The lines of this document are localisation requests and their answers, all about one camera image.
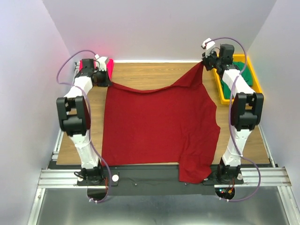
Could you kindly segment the dark red t shirt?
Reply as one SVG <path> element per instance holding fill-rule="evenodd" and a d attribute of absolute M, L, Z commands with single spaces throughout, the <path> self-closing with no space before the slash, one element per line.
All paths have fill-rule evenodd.
<path fill-rule="evenodd" d="M 173 84 L 107 90 L 102 157 L 108 165 L 179 164 L 179 180 L 197 184 L 211 174 L 220 127 L 216 104 L 198 63 Z"/>

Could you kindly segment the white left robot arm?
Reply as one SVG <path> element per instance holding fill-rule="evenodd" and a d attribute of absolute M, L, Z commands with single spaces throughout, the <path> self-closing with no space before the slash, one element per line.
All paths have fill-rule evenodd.
<path fill-rule="evenodd" d="M 87 94 L 94 87 L 109 87 L 114 61 L 95 55 L 94 59 L 82 59 L 76 66 L 70 91 L 56 100 L 60 128 L 73 142 L 81 169 L 75 172 L 79 186 L 98 186 L 106 182 L 101 160 L 91 144 L 91 115 Z"/>

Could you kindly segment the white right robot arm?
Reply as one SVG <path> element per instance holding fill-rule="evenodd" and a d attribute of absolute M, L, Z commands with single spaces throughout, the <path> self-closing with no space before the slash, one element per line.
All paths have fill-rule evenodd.
<path fill-rule="evenodd" d="M 260 123 L 264 95 L 255 92 L 241 75 L 238 66 L 233 63 L 234 46 L 220 45 L 215 51 L 215 42 L 207 39 L 203 42 L 202 62 L 206 70 L 215 69 L 219 78 L 230 89 L 229 131 L 230 139 L 225 153 L 216 170 L 216 180 L 228 183 L 241 179 L 240 165 L 247 139 Z"/>

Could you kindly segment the folded pink t shirt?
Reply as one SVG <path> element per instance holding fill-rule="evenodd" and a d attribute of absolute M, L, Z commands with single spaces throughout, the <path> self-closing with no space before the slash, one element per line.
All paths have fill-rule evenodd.
<path fill-rule="evenodd" d="M 79 63 L 79 72 L 80 75 L 87 75 L 91 72 L 97 73 L 98 71 L 102 73 L 101 69 L 99 69 L 98 62 L 92 59 L 82 59 Z M 111 80 L 113 74 L 114 60 L 108 59 L 106 64 L 106 73 L 108 76 L 108 80 Z"/>

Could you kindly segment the yellow plastic bin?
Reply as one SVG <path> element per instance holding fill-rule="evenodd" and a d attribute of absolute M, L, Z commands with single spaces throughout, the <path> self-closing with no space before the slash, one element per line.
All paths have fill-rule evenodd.
<path fill-rule="evenodd" d="M 234 54 L 233 55 L 233 61 L 234 62 L 243 62 L 245 63 L 245 56 L 244 54 Z M 251 60 L 250 58 L 247 56 L 247 68 L 249 69 L 252 79 L 253 79 L 253 85 L 251 86 L 251 88 L 255 91 L 255 92 L 259 92 L 262 93 L 262 89 L 261 86 L 259 84 L 259 80 L 255 74 L 254 68 L 252 66 Z M 217 86 L 217 90 L 218 90 L 218 96 L 220 99 L 220 103 L 222 105 L 229 105 L 229 99 L 225 99 L 224 95 L 223 95 L 223 90 L 222 90 L 222 85 L 221 85 L 221 78 L 219 77 L 219 75 L 217 74 L 216 69 L 214 68 L 212 70 L 213 74 L 214 74 L 214 78 L 215 78 L 215 82 L 216 82 L 216 86 Z"/>

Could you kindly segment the green t shirt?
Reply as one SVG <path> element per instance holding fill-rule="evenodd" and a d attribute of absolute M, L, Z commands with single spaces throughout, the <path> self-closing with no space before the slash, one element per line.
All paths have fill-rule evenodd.
<path fill-rule="evenodd" d="M 245 65 L 241 61 L 234 61 L 233 64 L 240 71 L 243 69 L 243 67 Z M 243 71 L 243 73 L 241 75 L 242 75 L 243 79 L 245 80 L 245 82 L 247 83 L 247 85 L 252 87 L 253 86 L 253 78 L 252 78 L 252 75 L 251 75 L 251 72 L 250 72 L 248 66 L 246 66 L 245 70 Z M 223 80 L 220 80 L 220 82 L 221 82 L 221 87 L 222 87 L 224 99 L 230 99 L 231 91 L 230 91 L 228 85 Z"/>

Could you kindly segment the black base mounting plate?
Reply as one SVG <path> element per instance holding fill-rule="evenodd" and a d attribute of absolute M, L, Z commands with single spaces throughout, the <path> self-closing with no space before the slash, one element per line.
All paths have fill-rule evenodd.
<path fill-rule="evenodd" d="M 218 166 L 211 166 L 211 174 L 196 184 L 180 181 L 177 165 L 123 165 L 102 167 L 101 174 L 87 172 L 79 175 L 77 185 L 87 186 L 88 197 L 100 200 L 110 196 L 137 195 L 216 195 L 233 199 L 236 187 L 243 184 L 229 173 L 218 174 Z"/>

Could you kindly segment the aluminium frame rail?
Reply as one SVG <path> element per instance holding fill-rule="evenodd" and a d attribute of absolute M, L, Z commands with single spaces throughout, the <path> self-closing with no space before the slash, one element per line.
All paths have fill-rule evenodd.
<path fill-rule="evenodd" d="M 99 184 L 81 180 L 74 173 L 76 170 L 42 170 L 40 173 L 38 187 L 39 188 L 96 188 L 104 189 L 108 187 L 105 181 Z M 291 182 L 285 168 L 242 168 L 240 174 L 234 181 L 219 182 L 213 180 L 204 180 L 207 186 L 215 188 L 223 188 L 227 186 L 233 187 L 281 187 L 291 186 Z"/>

